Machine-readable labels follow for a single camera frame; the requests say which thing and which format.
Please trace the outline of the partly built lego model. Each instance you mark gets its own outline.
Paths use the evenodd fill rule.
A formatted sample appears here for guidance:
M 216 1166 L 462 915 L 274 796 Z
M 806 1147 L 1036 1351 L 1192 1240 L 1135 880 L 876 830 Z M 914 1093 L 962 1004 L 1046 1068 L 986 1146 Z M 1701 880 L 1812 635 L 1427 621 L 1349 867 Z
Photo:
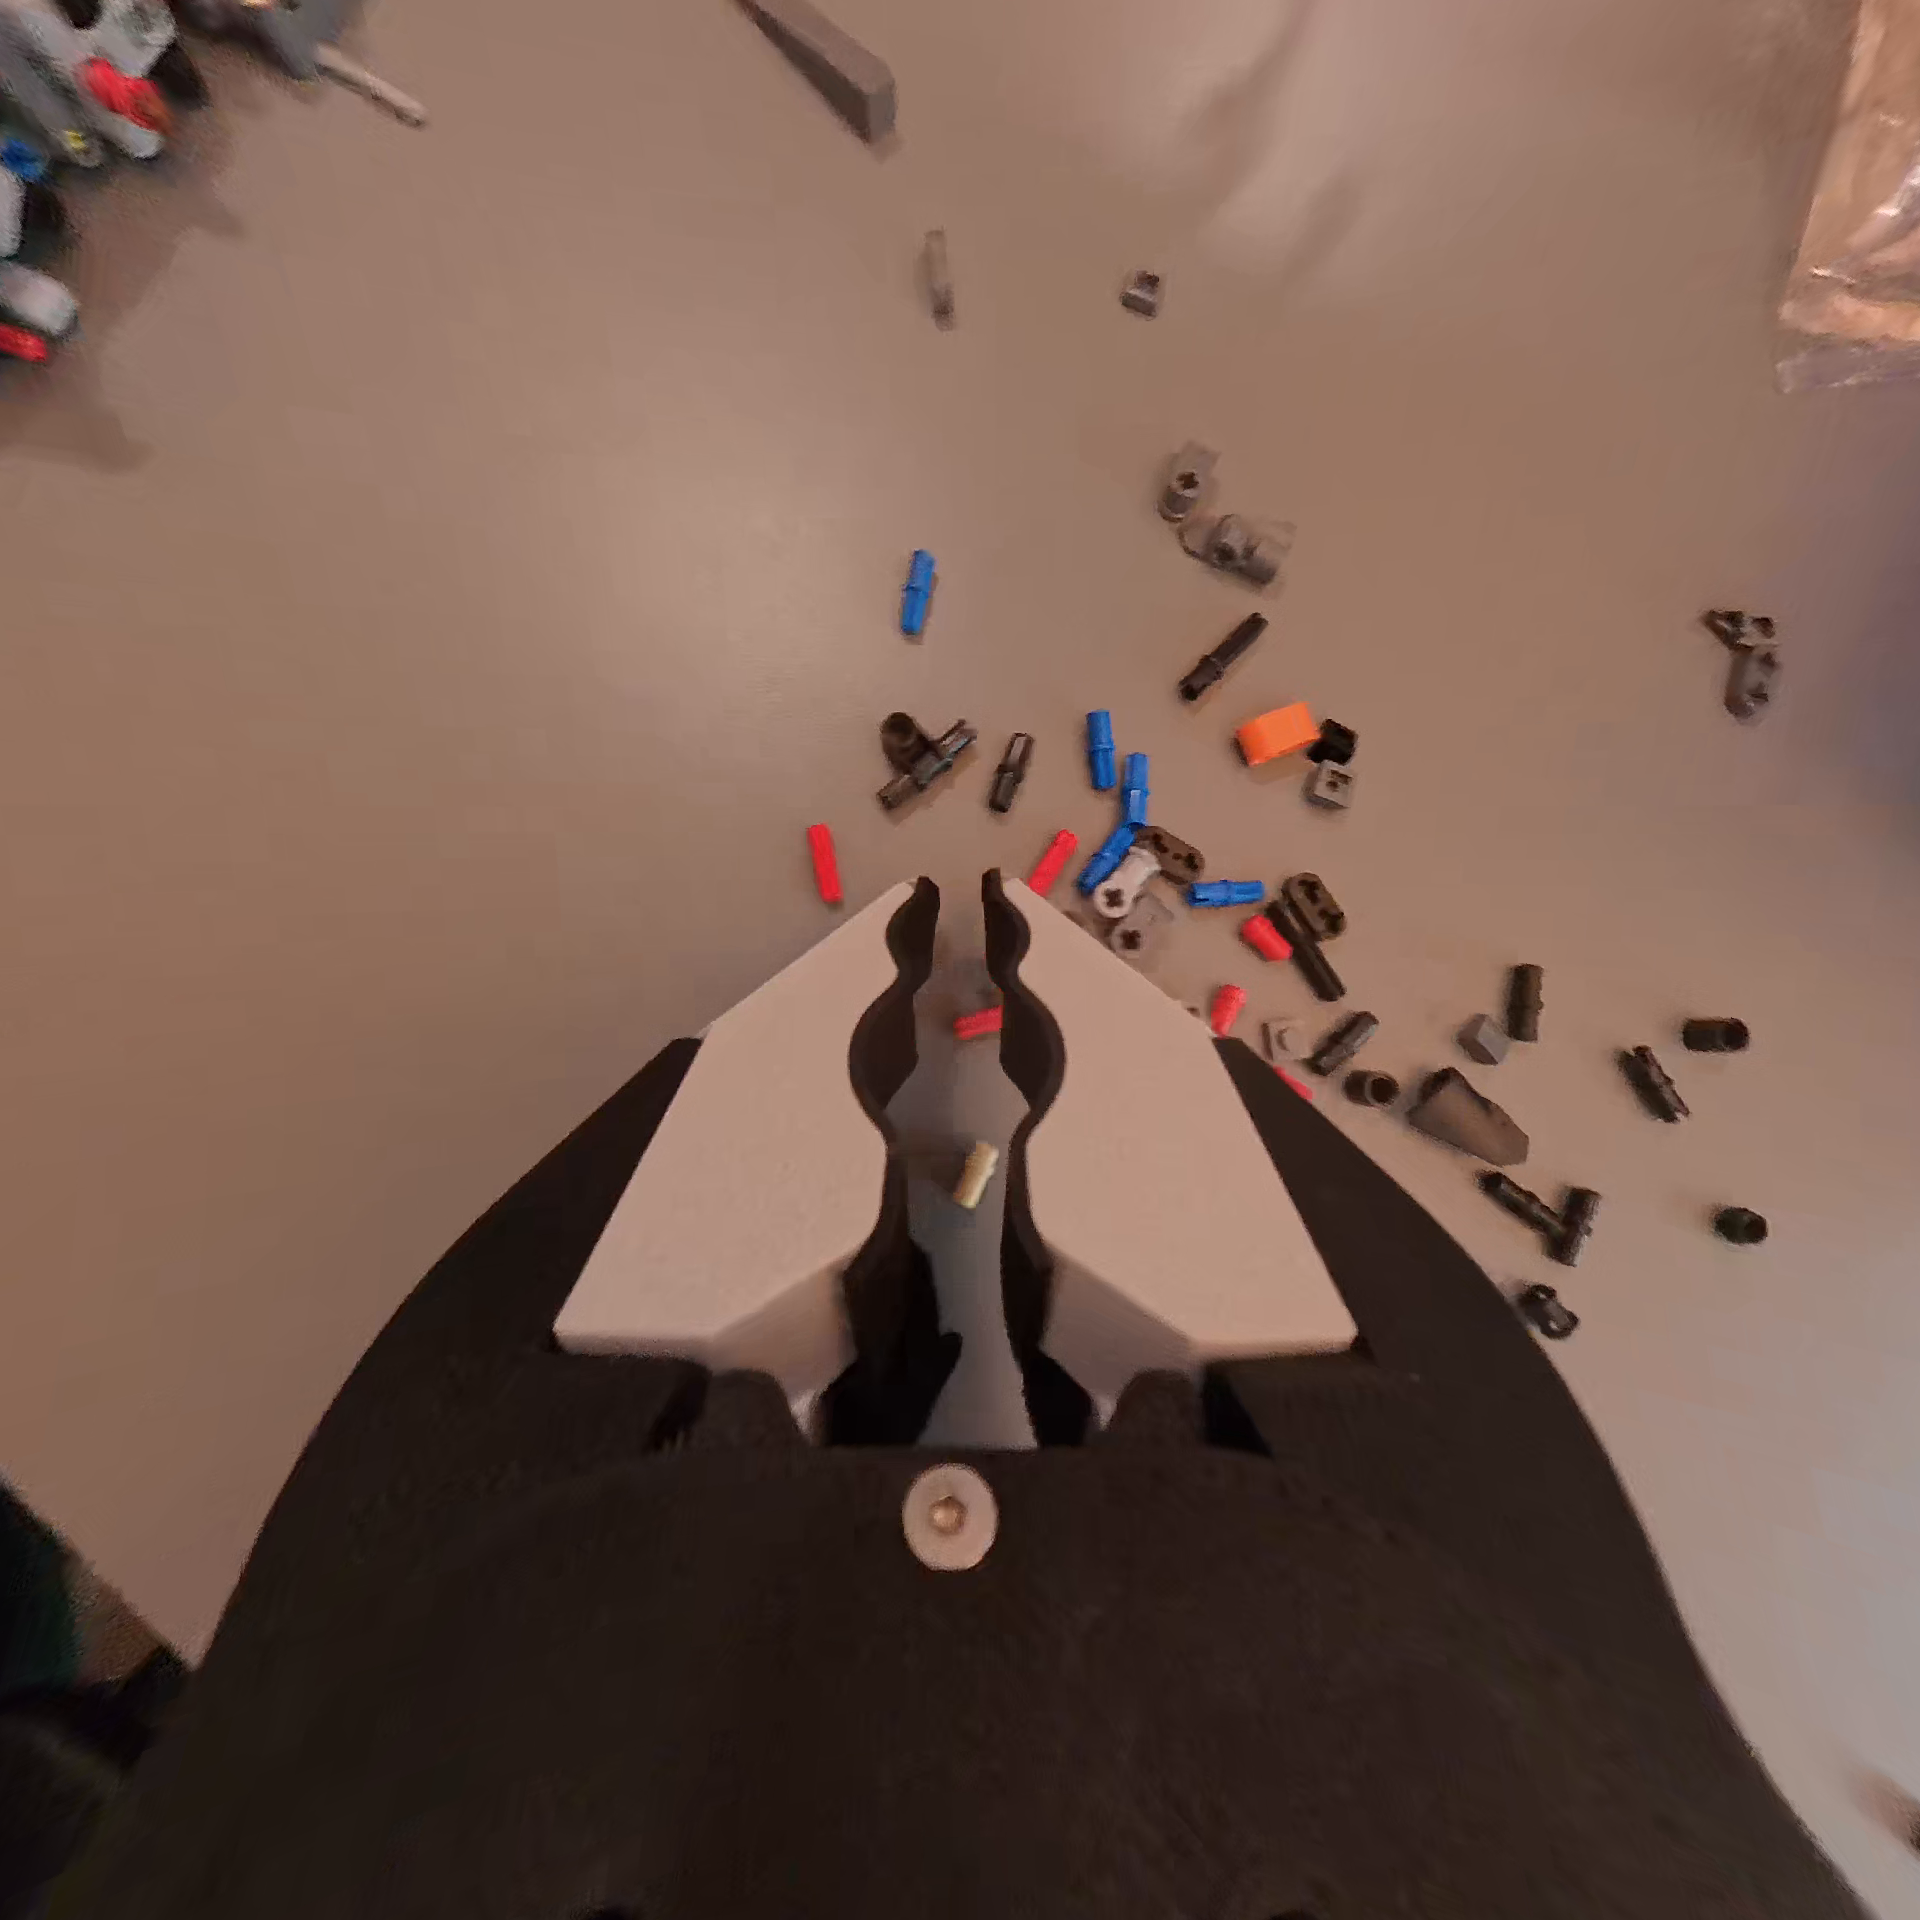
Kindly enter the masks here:
M 208 106 L 186 35 L 245 40 L 294 82 L 334 82 L 406 127 L 427 114 L 359 64 L 339 2 L 4 2 L 3 4 L 3 354 L 42 367 L 80 323 L 53 274 L 70 240 L 59 174 L 166 152 L 175 122 Z

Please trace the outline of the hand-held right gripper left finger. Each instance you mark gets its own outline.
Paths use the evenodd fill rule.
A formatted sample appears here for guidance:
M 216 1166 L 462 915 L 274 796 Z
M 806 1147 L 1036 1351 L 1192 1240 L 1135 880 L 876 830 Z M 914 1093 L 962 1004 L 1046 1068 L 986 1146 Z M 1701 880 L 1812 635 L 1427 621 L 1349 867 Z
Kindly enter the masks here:
M 939 920 L 900 882 L 727 1007 L 616 1198 L 554 1336 L 564 1352 L 687 1360 L 819 1396 L 856 1355 L 845 1275 L 879 1226 L 886 1093 L 854 1037 L 886 992 L 912 1007 Z

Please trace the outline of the pile of lego pieces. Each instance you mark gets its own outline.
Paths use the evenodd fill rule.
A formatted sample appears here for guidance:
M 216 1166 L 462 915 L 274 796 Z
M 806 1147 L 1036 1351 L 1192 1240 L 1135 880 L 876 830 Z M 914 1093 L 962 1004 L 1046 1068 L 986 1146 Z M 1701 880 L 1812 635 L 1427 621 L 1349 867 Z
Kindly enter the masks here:
M 918 274 L 927 290 L 927 311 L 939 326 L 954 323 L 954 285 L 949 272 L 943 231 L 927 231 Z M 1119 303 L 1146 318 L 1159 312 L 1160 277 L 1146 272 L 1128 279 Z M 1261 535 L 1251 533 L 1231 515 L 1200 525 L 1192 515 L 1196 501 L 1204 494 L 1212 478 L 1213 453 L 1196 451 L 1188 459 L 1179 455 L 1173 461 L 1170 479 L 1163 487 L 1160 512 L 1167 524 L 1179 522 L 1186 535 L 1196 535 L 1198 543 L 1191 554 L 1208 565 L 1218 565 L 1231 574 L 1247 578 L 1255 586 L 1270 586 L 1277 576 L 1277 562 L 1264 554 Z M 935 558 L 927 550 L 916 550 L 910 559 L 902 603 L 900 603 L 900 635 L 920 638 L 930 606 L 932 586 L 938 578 Z M 1261 638 L 1266 616 L 1253 613 L 1240 620 L 1212 652 L 1202 654 L 1188 675 L 1179 679 L 1178 695 L 1182 704 L 1196 704 L 1228 670 Z M 1732 654 L 1731 679 L 1725 688 L 1725 711 L 1734 718 L 1752 718 L 1764 711 L 1771 699 L 1774 682 L 1781 675 L 1778 623 L 1768 614 L 1748 610 L 1712 608 L 1701 616 L 1701 623 Z M 947 776 L 955 758 L 972 749 L 975 730 L 960 722 L 949 727 L 939 738 L 925 742 L 916 722 L 910 716 L 894 712 L 883 732 L 883 746 L 904 746 L 902 774 L 879 790 L 879 803 L 892 808 L 895 803 L 914 799 L 939 776 Z M 1034 736 L 1012 734 L 1007 752 L 1002 757 L 991 784 L 991 808 L 1005 811 L 1018 796 L 1027 765 L 1034 757 Z M 1283 709 L 1264 711 L 1244 722 L 1231 736 L 1234 752 L 1247 770 L 1270 767 L 1294 757 L 1311 773 L 1306 782 L 1306 796 L 1311 804 L 1342 808 L 1352 796 L 1352 755 L 1357 734 L 1351 727 L 1327 718 L 1314 722 L 1307 704 L 1287 704 Z M 1123 758 L 1114 741 L 1114 716 L 1103 709 L 1088 712 L 1086 727 L 1088 780 L 1099 794 L 1116 794 L 1119 814 L 1118 824 L 1096 847 L 1088 853 L 1088 861 L 1079 874 L 1075 886 L 1079 895 L 1090 900 L 1101 919 L 1099 925 L 1119 956 L 1135 956 L 1146 935 L 1126 919 L 1135 907 L 1163 907 L 1159 895 L 1150 893 L 1152 874 L 1184 891 L 1191 910 L 1228 910 L 1253 907 L 1264 900 L 1264 886 L 1255 880 L 1204 878 L 1204 861 L 1191 853 L 1186 844 L 1174 846 L 1150 821 L 1148 794 L 1148 755 L 1128 752 Z M 1045 895 L 1066 870 L 1069 854 L 1076 851 L 1075 831 L 1055 831 L 1046 844 L 1045 854 L 1028 875 L 1028 886 Z M 806 828 L 806 854 L 811 861 L 813 882 L 826 904 L 839 907 L 844 903 L 844 882 L 837 868 L 837 853 L 832 830 L 826 823 Z M 1319 1000 L 1335 1004 L 1344 995 L 1344 986 L 1333 971 L 1325 947 L 1344 930 L 1346 919 L 1333 903 L 1325 885 L 1310 875 L 1292 875 L 1280 885 L 1276 900 L 1264 904 L 1240 925 L 1240 936 L 1253 947 L 1261 960 L 1270 964 L 1295 964 L 1310 982 Z M 1536 1042 L 1540 1037 L 1542 1011 L 1542 978 L 1546 971 L 1536 964 L 1514 967 L 1509 982 L 1509 1000 L 1501 1019 L 1469 1021 L 1463 1029 L 1460 1045 L 1469 1059 L 1482 1064 L 1496 1064 L 1507 1045 Z M 1240 988 L 1218 990 L 1212 1004 L 1212 1029 L 1215 1035 L 1228 1035 L 1231 1021 L 1245 1004 Z M 960 1032 L 996 1032 L 1002 1029 L 1002 1011 L 986 1014 L 970 1014 L 954 1030 Z M 1314 1075 L 1327 1077 L 1342 1069 L 1359 1045 L 1375 1030 L 1374 1014 L 1352 1014 L 1335 1029 L 1330 1040 L 1319 1046 L 1306 1063 Z M 1687 1048 L 1741 1048 L 1747 1046 L 1747 1027 L 1738 1019 L 1687 1019 Z M 1680 1120 L 1687 1116 L 1685 1099 L 1674 1091 L 1670 1078 L 1659 1068 L 1647 1046 L 1631 1046 L 1620 1055 L 1622 1069 L 1631 1086 L 1645 1095 L 1650 1111 L 1664 1120 Z M 1349 1075 L 1349 1093 L 1356 1099 L 1374 1099 L 1390 1104 L 1397 1095 L 1392 1077 L 1378 1071 Z M 1432 1104 L 1437 1098 L 1466 1099 L 1472 1088 L 1452 1068 L 1435 1075 L 1423 1091 L 1423 1099 Z M 1523 1191 L 1507 1172 L 1485 1171 L 1478 1174 L 1478 1187 L 1499 1202 L 1511 1216 L 1524 1220 L 1531 1229 L 1546 1236 L 1552 1259 L 1575 1262 L 1584 1243 L 1600 1198 L 1589 1188 L 1567 1188 L 1564 1206 L 1549 1206 L 1538 1195 Z M 1750 1210 L 1722 1210 L 1717 1214 L 1717 1231 L 1727 1240 L 1759 1243 L 1767 1236 L 1767 1220 Z M 1517 1295 L 1517 1312 L 1536 1333 L 1548 1339 L 1565 1339 L 1578 1330 L 1578 1315 L 1559 1298 L 1554 1286 L 1533 1282 Z

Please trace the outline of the grey wedge lego piece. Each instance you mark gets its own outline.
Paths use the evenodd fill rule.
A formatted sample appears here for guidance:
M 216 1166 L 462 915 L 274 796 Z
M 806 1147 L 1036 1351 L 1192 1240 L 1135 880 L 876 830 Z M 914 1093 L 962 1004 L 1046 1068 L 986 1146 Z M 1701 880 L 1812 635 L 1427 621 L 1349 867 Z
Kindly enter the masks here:
M 869 147 L 895 135 L 895 72 L 811 2 L 738 2 L 752 26 Z

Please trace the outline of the flat clear plastic bag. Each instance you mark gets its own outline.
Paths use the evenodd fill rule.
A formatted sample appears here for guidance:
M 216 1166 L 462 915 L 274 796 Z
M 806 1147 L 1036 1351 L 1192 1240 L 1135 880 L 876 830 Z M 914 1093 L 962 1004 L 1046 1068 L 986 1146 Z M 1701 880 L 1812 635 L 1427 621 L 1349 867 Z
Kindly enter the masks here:
M 1860 2 L 1776 348 L 1783 392 L 1917 375 L 1916 2 Z

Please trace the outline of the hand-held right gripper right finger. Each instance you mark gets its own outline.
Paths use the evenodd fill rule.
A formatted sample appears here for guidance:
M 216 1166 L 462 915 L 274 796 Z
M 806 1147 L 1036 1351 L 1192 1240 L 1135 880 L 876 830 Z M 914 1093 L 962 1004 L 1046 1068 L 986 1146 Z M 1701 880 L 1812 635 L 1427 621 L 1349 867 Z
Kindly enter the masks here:
M 999 1068 L 1023 1101 L 1002 1309 L 1031 1420 L 1109 1420 L 1146 1373 L 1344 1352 L 1357 1336 L 1258 1116 L 1311 1104 L 1021 880 L 981 880 Z

